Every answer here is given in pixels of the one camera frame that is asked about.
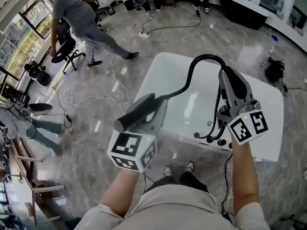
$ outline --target blue jeans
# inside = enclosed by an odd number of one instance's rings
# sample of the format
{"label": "blue jeans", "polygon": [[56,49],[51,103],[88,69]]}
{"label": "blue jeans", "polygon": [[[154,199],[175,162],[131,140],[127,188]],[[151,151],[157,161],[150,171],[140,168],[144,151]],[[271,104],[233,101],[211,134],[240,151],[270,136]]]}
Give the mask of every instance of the blue jeans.
{"label": "blue jeans", "polygon": [[42,128],[53,134],[59,135],[62,131],[62,124],[33,119],[33,125],[30,128],[28,128],[26,132],[28,138],[32,138],[33,140],[37,141],[39,144],[52,149],[55,152],[55,154],[58,154],[59,145],[53,142],[52,140],[48,139],[47,137],[43,136],[38,130],[35,130],[38,128]]}

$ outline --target floor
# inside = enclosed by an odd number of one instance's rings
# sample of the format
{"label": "floor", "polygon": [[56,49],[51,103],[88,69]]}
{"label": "floor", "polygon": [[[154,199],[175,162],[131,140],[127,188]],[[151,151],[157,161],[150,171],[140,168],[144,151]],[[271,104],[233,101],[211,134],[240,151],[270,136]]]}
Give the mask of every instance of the floor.
{"label": "floor", "polygon": [[[54,78],[62,107],[70,115],[73,126],[64,133],[61,139],[47,134],[62,145],[61,156],[53,158],[51,152],[33,140],[28,140],[31,153],[44,161],[37,165],[37,176],[42,180],[51,180],[55,184],[64,184],[63,195],[54,200],[57,209],[64,219],[82,217],[87,210],[99,202],[103,192],[115,178],[118,169],[106,155],[109,139],[113,130],[113,121],[123,113],[110,97],[118,103],[132,103],[150,67],[154,57],[160,52],[170,52],[188,57],[204,53],[222,57],[227,65],[254,78],[266,81],[261,62],[268,55],[273,59],[284,59],[287,75],[284,81],[288,87],[304,87],[307,78],[307,56],[289,40],[276,33],[279,41],[271,53],[271,37],[268,27],[258,31],[234,24],[227,20],[218,8],[211,8],[210,15],[201,11],[201,24],[195,28],[165,29],[152,32],[148,39],[137,36],[142,24],[150,19],[141,11],[127,11],[121,4],[113,16],[103,16],[103,28],[109,29],[119,44],[129,51],[139,51],[137,61],[126,62],[118,56],[113,57],[116,78],[129,90],[117,83],[112,72],[111,54],[98,50],[96,59],[103,59],[100,68],[87,69],[86,59],[76,61],[78,71],[67,70],[65,77],[59,73]],[[199,22],[190,3],[179,2],[177,8],[163,7],[161,12],[153,11],[154,20],[145,25],[145,32],[163,26],[196,25]],[[62,65],[52,66],[50,57],[43,65],[57,69]],[[63,110],[55,92],[33,85],[31,101],[50,102],[54,109],[51,114],[61,114]],[[283,142],[278,162],[255,162],[259,173],[260,201],[264,215],[270,225],[281,229],[279,218],[294,213],[304,212],[307,203],[307,182],[302,179],[307,157],[307,105],[306,93],[300,90],[289,90],[284,97]],[[42,116],[42,120],[63,122],[63,116]],[[200,150],[167,137],[162,138],[162,148],[150,167],[147,175],[157,180],[163,168],[170,164],[175,176],[179,176],[185,163],[196,162],[195,174],[208,190],[221,202],[225,196],[224,181],[225,155]],[[232,161],[228,166],[228,180],[231,187]],[[140,177],[136,187],[133,204],[135,205],[144,190],[143,178]],[[233,199],[226,203],[227,211],[233,212]]]}

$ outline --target bathtub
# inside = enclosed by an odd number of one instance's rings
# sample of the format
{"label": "bathtub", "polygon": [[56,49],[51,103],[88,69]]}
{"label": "bathtub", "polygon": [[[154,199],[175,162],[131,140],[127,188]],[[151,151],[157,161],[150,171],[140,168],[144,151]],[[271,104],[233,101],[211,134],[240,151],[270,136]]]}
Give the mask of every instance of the bathtub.
{"label": "bathtub", "polygon": [[225,16],[237,24],[258,30],[269,14],[249,0],[220,0]]}
{"label": "bathtub", "polygon": [[[148,93],[156,97],[181,89],[187,80],[192,58],[160,53],[155,58],[135,98],[138,100]],[[228,129],[221,139],[226,140],[219,146],[217,140],[207,143],[205,139],[194,138],[194,133],[207,135],[213,121],[214,106],[219,87],[218,73],[221,67],[201,61],[195,67],[190,87],[181,95],[168,101],[168,109],[161,134],[182,142],[210,149],[216,152],[231,153],[231,137]],[[267,134],[250,142],[253,157],[278,161],[283,133],[283,97],[281,92],[260,80],[242,74],[250,83],[254,98],[260,101],[269,131]],[[224,105],[221,100],[219,108]],[[213,136],[217,135],[215,127]]]}

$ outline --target white t-shirt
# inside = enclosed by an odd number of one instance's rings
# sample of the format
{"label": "white t-shirt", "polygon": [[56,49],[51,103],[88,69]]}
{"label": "white t-shirt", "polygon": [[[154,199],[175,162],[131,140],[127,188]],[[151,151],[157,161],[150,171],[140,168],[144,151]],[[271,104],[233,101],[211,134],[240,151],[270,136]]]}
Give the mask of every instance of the white t-shirt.
{"label": "white t-shirt", "polygon": [[260,204],[244,206],[236,216],[235,227],[223,218],[215,198],[184,185],[157,187],[142,197],[122,218],[111,208],[90,209],[75,230],[270,230]]}

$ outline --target hand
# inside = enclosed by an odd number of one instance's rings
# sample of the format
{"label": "hand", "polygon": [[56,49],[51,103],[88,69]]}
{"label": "hand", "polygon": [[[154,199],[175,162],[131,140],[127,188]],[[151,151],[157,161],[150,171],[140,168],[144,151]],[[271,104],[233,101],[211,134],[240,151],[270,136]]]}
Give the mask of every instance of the hand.
{"label": "hand", "polygon": [[57,54],[57,49],[56,49],[55,47],[51,47],[50,55],[51,55],[52,57],[54,57],[54,56],[56,56],[56,54]]}

